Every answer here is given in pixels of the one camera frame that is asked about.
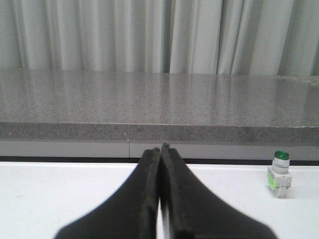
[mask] white table surface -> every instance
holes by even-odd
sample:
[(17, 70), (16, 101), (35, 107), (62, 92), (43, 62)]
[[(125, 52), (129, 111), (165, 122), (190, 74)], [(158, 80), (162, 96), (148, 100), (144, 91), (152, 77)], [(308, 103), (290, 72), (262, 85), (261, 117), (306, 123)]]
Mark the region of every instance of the white table surface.
[[(63, 225), (105, 201), (135, 166), (0, 162), (0, 238), (53, 238)], [(189, 167), (216, 195), (269, 225), (278, 238), (319, 238), (318, 166), (291, 166), (293, 182), (285, 199), (277, 199), (267, 186), (267, 166)]]

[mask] granite countertop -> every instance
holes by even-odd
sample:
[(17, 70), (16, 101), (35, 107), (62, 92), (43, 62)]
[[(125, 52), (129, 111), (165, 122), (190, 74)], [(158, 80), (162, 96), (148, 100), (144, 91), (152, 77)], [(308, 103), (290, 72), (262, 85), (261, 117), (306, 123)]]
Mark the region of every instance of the granite countertop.
[(0, 71), (0, 140), (319, 146), (319, 77)]

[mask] green push button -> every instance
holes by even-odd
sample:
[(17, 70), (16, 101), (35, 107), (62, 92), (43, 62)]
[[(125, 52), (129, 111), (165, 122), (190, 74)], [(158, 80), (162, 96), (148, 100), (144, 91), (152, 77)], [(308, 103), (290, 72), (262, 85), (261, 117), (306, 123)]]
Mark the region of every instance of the green push button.
[(284, 151), (276, 151), (275, 152), (275, 157), (278, 159), (282, 159), (282, 160), (288, 160), (290, 159), (290, 156), (287, 152)]

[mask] curtain fold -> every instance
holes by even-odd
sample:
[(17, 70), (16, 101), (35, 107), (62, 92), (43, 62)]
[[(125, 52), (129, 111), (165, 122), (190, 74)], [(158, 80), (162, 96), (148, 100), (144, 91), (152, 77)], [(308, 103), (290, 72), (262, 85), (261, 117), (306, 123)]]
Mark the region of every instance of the curtain fold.
[(318, 75), (318, 0), (0, 0), (0, 68)]

